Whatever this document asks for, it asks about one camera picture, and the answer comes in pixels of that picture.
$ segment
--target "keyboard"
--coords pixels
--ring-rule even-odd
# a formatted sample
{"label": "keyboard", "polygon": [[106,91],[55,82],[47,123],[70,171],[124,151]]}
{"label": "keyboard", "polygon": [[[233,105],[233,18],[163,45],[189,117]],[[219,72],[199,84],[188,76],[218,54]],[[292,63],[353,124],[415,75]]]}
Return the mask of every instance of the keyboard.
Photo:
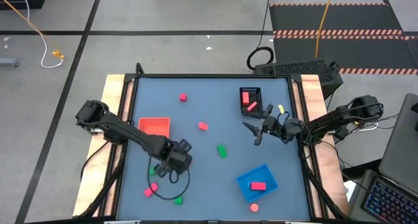
{"label": "keyboard", "polygon": [[381,178],[370,186],[362,209],[380,221],[393,224],[418,224],[418,200]]}

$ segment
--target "green block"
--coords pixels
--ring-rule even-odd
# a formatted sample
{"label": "green block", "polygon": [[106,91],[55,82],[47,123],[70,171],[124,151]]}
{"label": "green block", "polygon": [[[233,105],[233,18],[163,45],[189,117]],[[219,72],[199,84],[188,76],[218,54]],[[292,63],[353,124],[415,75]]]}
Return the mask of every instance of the green block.
{"label": "green block", "polygon": [[228,157],[227,149],[224,145],[217,146],[217,151],[219,152],[219,156],[224,159]]}
{"label": "green block", "polygon": [[177,199],[174,200],[174,203],[177,205],[182,205],[183,204],[183,197],[178,197]]}
{"label": "green block", "polygon": [[155,175],[154,167],[150,168],[150,176]]}

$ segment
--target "black computer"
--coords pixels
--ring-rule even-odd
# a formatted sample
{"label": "black computer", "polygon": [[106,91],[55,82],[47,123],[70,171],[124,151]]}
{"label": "black computer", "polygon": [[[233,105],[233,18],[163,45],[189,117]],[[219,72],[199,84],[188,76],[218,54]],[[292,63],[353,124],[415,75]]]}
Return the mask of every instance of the black computer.
{"label": "black computer", "polygon": [[357,185],[351,196],[353,219],[418,224],[417,107],[418,95],[407,94],[378,172],[367,170],[361,181],[367,190]]}

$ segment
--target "red tray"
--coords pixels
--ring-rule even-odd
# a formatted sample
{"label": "red tray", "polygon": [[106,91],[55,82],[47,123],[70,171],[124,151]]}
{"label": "red tray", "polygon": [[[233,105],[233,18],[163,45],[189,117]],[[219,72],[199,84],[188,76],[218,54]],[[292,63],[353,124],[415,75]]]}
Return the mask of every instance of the red tray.
{"label": "red tray", "polygon": [[149,135],[170,136],[170,118],[140,118],[139,130]]}

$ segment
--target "blue tray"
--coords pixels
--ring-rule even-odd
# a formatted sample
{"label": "blue tray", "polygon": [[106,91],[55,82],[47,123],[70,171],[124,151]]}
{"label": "blue tray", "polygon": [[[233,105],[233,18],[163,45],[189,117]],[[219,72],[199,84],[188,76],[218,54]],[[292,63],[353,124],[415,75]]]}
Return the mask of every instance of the blue tray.
{"label": "blue tray", "polygon": [[[248,202],[253,202],[261,197],[271,193],[278,188],[277,182],[275,181],[270,169],[267,165],[261,165],[241,176],[237,179],[240,185],[242,194]],[[265,191],[253,191],[250,188],[252,182],[264,182],[266,184]]]}

